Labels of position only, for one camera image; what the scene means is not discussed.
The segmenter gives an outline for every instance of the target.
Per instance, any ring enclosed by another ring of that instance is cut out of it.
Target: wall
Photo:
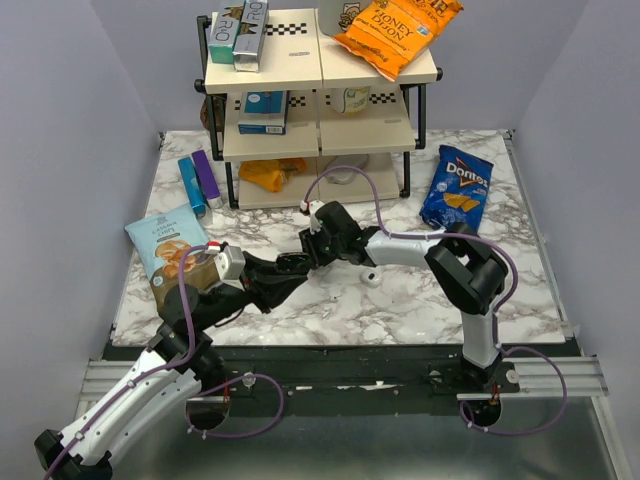
[[[309,8],[318,0],[271,0]],[[201,128],[196,16],[217,1],[91,0],[160,130]],[[512,128],[587,0],[469,0],[432,47],[444,79],[430,87],[430,128]]]
[[[72,420],[104,347],[158,135],[86,0],[0,6],[0,479]]]
[[[516,132],[569,318],[640,478],[640,3],[591,0]]]

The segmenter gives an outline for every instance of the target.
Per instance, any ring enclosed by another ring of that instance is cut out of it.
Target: doritos bag
[[[487,203],[493,164],[448,145],[440,145],[440,163],[420,216],[433,228],[468,223],[476,232]]]
[[[333,38],[393,82],[463,9],[456,0],[374,0]]]

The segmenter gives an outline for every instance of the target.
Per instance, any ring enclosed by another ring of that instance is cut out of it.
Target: blue and white box
[[[243,93],[238,130],[242,135],[284,135],[288,109],[288,91]]]

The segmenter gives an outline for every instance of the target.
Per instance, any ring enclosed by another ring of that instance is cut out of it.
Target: shelf board
[[[289,28],[291,24],[299,28]],[[314,10],[271,10],[260,72],[236,72],[233,65],[212,63],[209,58],[204,85],[209,94],[322,88]]]
[[[366,60],[350,53],[332,37],[323,34],[317,26],[317,13],[316,11],[316,29],[324,88],[372,87],[390,83]],[[426,49],[400,72],[395,83],[434,83],[437,79],[438,69],[431,52]]]
[[[311,183],[317,177],[315,158],[305,158],[307,170],[299,175],[294,175],[283,185],[280,192],[269,192],[260,185],[247,182],[242,178],[238,181],[238,205],[241,210],[256,208],[299,207],[304,199]],[[309,196],[311,200],[318,199],[318,186]]]
[[[225,114],[224,159],[229,162],[242,162],[318,156],[314,95],[311,90],[291,92],[285,135],[240,135],[238,117],[242,94],[230,93]]]
[[[320,157],[317,162],[318,173],[326,170],[333,161],[332,157]],[[396,172],[393,168],[391,155],[388,153],[374,153],[369,155],[369,163],[363,168],[369,174],[378,191],[380,200],[389,200],[400,196]],[[371,186],[362,175],[356,175],[348,185],[329,183],[326,178],[318,182],[320,200],[327,203],[338,200],[343,203],[367,202],[373,200]]]
[[[416,148],[400,87],[372,87],[367,107],[355,115],[343,115],[331,108],[329,94],[330,90],[316,92],[323,155],[406,152]]]

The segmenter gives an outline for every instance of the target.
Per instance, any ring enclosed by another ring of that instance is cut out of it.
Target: marble tabletop
[[[427,148],[411,154],[411,197],[382,202],[386,226],[398,232],[428,230],[418,212],[433,178],[441,144],[459,147],[494,164],[479,232],[501,245],[513,257],[520,273],[516,294],[501,309],[501,341],[563,342],[558,309],[499,132],[428,131]],[[199,149],[204,149],[211,158],[204,131],[167,133],[147,215],[166,212],[187,202],[177,160]],[[402,156],[394,154],[393,159],[401,179]],[[215,162],[214,173],[220,190],[224,190],[225,207],[208,213],[201,221],[212,240],[227,241],[267,259],[282,252],[300,251],[298,231],[308,226],[308,217],[294,208],[231,210],[226,205],[223,163]],[[376,223],[372,202],[349,204],[347,210],[361,225]],[[382,267],[381,284],[370,288],[361,282],[361,271],[361,267],[334,262],[311,272],[309,281],[269,315],[262,315],[250,306],[232,324],[207,333],[221,345],[462,343],[460,314],[446,299],[431,272]],[[147,277],[134,253],[112,332],[113,344],[144,345],[159,324]]]

